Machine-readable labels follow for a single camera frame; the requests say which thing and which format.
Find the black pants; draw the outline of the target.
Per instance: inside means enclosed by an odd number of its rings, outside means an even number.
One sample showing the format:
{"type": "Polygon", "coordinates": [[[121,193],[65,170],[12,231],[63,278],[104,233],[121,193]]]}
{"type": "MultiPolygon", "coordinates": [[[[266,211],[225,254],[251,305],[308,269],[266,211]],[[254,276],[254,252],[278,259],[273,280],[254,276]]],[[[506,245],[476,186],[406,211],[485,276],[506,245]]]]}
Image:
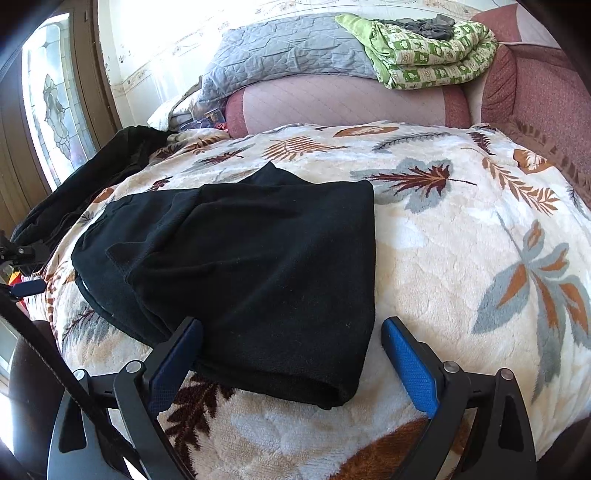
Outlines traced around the black pants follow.
{"type": "Polygon", "coordinates": [[[236,183],[127,195],[71,255],[85,300],[156,346],[202,326],[193,367],[235,389],[339,407],[375,325],[374,190],[267,164],[236,183]]]}

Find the leaf pattern fleece blanket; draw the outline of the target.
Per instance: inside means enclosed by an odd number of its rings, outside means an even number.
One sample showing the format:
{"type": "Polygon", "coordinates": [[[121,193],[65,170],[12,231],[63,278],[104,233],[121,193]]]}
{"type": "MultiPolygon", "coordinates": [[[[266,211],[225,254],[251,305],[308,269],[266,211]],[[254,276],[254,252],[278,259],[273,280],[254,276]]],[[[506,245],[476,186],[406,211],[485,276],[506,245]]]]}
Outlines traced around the leaf pattern fleece blanket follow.
{"type": "MultiPolygon", "coordinates": [[[[148,348],[79,293],[75,242],[112,201],[231,183],[266,163],[304,180],[367,180],[376,193],[377,314],[443,359],[511,369],[541,474],[568,477],[590,450],[590,212],[549,157],[485,126],[291,124],[233,139],[170,136],[141,172],[99,191],[26,303],[71,368],[118,370],[148,348]]],[[[378,339],[356,397],[324,411],[189,375],[158,417],[198,479],[385,479],[426,426],[378,339]]]]}

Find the stained glass window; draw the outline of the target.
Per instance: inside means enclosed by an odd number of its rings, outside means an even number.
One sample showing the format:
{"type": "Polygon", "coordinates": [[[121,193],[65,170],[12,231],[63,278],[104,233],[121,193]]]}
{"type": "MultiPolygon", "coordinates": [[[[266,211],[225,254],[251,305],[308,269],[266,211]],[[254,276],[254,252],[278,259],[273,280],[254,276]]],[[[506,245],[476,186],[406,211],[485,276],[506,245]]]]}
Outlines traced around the stained glass window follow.
{"type": "Polygon", "coordinates": [[[51,189],[59,187],[97,152],[76,84],[72,23],[69,13],[49,17],[22,49],[27,124],[51,189]]]}

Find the black garment at bed edge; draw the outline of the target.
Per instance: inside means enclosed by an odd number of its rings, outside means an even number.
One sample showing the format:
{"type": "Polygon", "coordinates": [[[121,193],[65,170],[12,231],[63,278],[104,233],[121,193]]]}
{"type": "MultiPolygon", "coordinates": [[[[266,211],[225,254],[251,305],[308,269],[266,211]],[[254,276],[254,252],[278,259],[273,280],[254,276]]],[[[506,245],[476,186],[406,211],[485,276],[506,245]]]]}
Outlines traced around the black garment at bed edge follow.
{"type": "Polygon", "coordinates": [[[166,145],[168,136],[166,131],[147,126],[118,131],[29,212],[13,231],[11,241],[19,246],[42,243],[56,248],[95,198],[145,168],[150,155],[166,145]]]}

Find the grey quilted blanket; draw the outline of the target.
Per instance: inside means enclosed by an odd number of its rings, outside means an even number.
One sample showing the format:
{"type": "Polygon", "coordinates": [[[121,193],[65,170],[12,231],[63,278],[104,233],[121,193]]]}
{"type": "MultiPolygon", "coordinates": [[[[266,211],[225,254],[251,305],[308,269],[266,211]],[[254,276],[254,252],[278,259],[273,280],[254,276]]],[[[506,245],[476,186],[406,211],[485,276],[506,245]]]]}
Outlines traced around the grey quilted blanket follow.
{"type": "Polygon", "coordinates": [[[229,30],[201,75],[191,104],[197,117],[243,88],[294,75],[346,75],[375,80],[362,44],[334,14],[274,19],[229,30]]]}

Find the green patterned folded blanket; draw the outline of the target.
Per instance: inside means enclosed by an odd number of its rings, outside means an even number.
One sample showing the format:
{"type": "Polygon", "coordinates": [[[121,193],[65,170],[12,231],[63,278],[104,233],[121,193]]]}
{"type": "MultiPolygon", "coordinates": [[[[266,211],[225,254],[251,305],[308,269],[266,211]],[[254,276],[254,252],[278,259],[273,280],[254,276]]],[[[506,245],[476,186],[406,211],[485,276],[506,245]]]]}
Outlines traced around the green patterned folded blanket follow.
{"type": "Polygon", "coordinates": [[[377,80],[394,90],[470,82],[492,65],[498,48],[493,31],[475,21],[457,22],[449,40],[349,13],[335,16],[335,22],[363,45],[377,80]]]}

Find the dark grey cloth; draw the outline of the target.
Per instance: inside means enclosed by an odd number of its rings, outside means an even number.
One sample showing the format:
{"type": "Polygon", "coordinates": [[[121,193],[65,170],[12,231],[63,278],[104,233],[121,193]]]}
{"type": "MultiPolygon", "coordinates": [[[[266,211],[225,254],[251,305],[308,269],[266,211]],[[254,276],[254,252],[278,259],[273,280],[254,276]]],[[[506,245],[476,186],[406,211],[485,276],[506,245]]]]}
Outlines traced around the dark grey cloth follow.
{"type": "Polygon", "coordinates": [[[394,25],[413,34],[433,40],[451,40],[454,37],[456,21],[443,14],[428,19],[400,18],[394,20],[379,19],[385,25],[394,25]]]}

